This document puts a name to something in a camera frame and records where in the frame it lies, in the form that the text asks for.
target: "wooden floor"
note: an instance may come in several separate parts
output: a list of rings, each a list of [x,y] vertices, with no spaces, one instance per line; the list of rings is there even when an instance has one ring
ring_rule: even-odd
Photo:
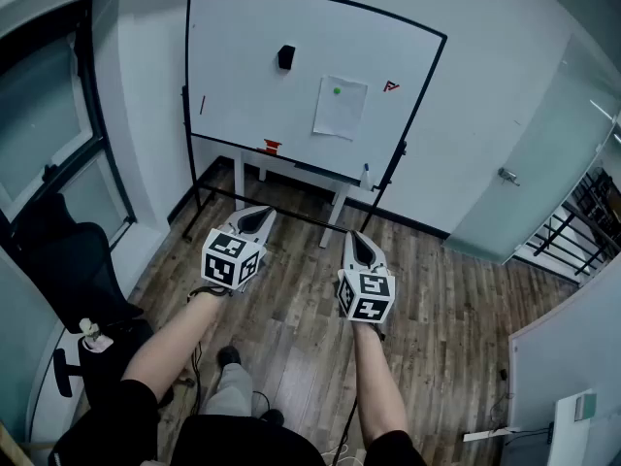
[[[233,188],[232,171],[213,181]],[[246,175],[246,194],[276,206],[327,218],[329,203],[279,183]],[[154,327],[162,326],[202,284],[200,250],[212,227],[234,210],[218,196],[194,227],[194,240],[180,238],[195,207],[190,202],[132,293]],[[343,209],[340,225],[356,228],[364,215]],[[236,294],[203,339],[203,394],[217,384],[217,350],[235,345],[255,390],[281,409],[285,426],[324,452],[333,448],[355,397],[355,366],[349,324],[339,318],[333,282],[341,265],[343,235],[318,247],[323,229],[278,216],[265,265],[244,294]],[[444,249],[441,240],[374,217],[366,233],[385,251],[397,278],[397,300],[383,325],[386,357],[406,403],[409,433],[427,464],[491,465],[500,457],[495,440],[463,444],[462,434],[489,429],[490,408],[503,395],[498,374],[508,370],[507,337],[569,297],[575,286],[511,260],[505,266]],[[162,412],[159,459],[170,461],[195,390],[175,388]],[[256,413],[265,406],[255,397]],[[506,419],[504,411],[496,420]],[[209,445],[206,437],[206,454]],[[349,432],[349,453],[364,458],[358,417]],[[345,461],[345,466],[353,464]]]

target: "black baseboard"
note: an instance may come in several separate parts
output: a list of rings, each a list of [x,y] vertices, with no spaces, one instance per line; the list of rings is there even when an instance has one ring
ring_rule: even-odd
[[[220,159],[223,159],[224,157],[220,156],[218,157],[214,162],[212,162],[212,164],[210,165],[210,167],[208,167],[205,172],[200,176],[200,178],[198,179],[198,181],[201,181],[203,179],[208,178],[211,174],[213,174],[217,168],[220,166],[221,161]],[[179,213],[181,212],[181,209],[183,209],[183,207],[185,207],[185,204],[187,204],[189,202],[189,200],[192,198],[193,192],[192,192],[192,186],[187,189],[187,191],[183,194],[183,196],[181,197],[181,199],[179,200],[179,202],[177,203],[177,205],[173,208],[173,210],[170,211],[170,213],[168,214],[168,223],[171,224],[175,218],[179,215]]]
[[[224,157],[221,155],[218,157],[210,167],[205,170],[205,173],[201,175],[199,181],[205,178],[208,178],[212,173],[214,173],[218,167],[233,167],[233,159]],[[245,172],[251,174],[255,178],[259,177],[259,168],[253,166],[251,164],[245,164]],[[267,182],[280,183],[286,186],[290,186],[292,188],[296,188],[311,195],[315,195],[320,197],[328,202],[331,202],[334,198],[334,191],[328,190],[326,188],[322,188],[320,186],[316,186],[315,184],[301,182],[300,180],[295,180],[294,178],[289,178],[288,176],[280,175],[278,173],[273,173],[272,171],[267,171],[265,180]],[[190,187],[187,192],[183,195],[179,203],[174,207],[171,213],[168,215],[168,222],[172,222],[175,217],[179,214],[181,209],[189,199],[192,197],[192,188]],[[345,199],[345,205],[349,207],[353,207],[354,209],[358,209],[362,212],[367,213],[371,210],[371,205],[366,204],[365,202],[360,202],[359,200],[354,200],[352,198],[347,197]],[[415,229],[417,231],[422,231],[423,233],[427,233],[428,235],[432,235],[434,237],[438,237],[441,240],[446,240],[450,233],[446,233],[438,228],[430,226],[429,224],[424,224],[422,222],[418,222],[414,219],[410,219],[409,217],[400,216],[398,214],[391,213],[390,211],[385,211],[381,208],[377,208],[375,211],[375,216],[383,217],[384,219],[388,219],[393,222],[397,222],[399,224],[403,224],[403,226],[407,226],[409,228]]]

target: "whiteboard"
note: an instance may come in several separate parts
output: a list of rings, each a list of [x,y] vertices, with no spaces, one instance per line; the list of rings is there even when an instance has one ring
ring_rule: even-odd
[[[190,131],[360,182],[384,175],[422,100],[445,35],[345,0],[188,0]],[[295,47],[291,70],[278,51]],[[368,86],[354,140],[312,131],[321,79]],[[398,87],[386,88],[388,82]]]

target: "person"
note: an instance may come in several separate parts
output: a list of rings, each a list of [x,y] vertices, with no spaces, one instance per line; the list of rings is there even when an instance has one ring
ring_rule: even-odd
[[[198,293],[136,352],[108,405],[88,411],[56,443],[49,464],[147,465],[157,449],[157,403],[216,318],[222,297]],[[366,466],[418,466],[403,399],[371,325],[353,322],[359,416]],[[325,464],[305,438],[282,426],[282,415],[250,417],[252,381],[238,352],[221,349],[216,393],[179,433],[171,465]]]

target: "window frame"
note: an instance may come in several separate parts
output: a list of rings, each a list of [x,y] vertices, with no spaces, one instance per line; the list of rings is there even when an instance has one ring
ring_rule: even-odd
[[[76,60],[77,75],[72,75],[72,87],[81,134],[55,153],[52,157],[50,169],[45,174],[40,175],[42,179],[40,181],[34,180],[14,201],[14,205],[16,205],[18,201],[19,203],[22,201],[22,195],[28,196],[27,201],[16,212],[15,217],[1,213],[0,234],[8,233],[10,235],[9,237],[5,236],[2,240],[3,243],[10,240],[17,228],[19,218],[33,202],[44,195],[59,192],[93,159],[100,154],[105,154],[110,166],[112,180],[127,211],[125,223],[111,240],[111,247],[113,247],[129,225],[136,222],[136,216],[114,162],[112,147],[99,102],[92,41],[92,0],[81,0],[51,11],[27,22],[1,38],[0,49],[8,50],[9,53],[0,59],[0,75],[27,55],[62,38],[68,39]]]

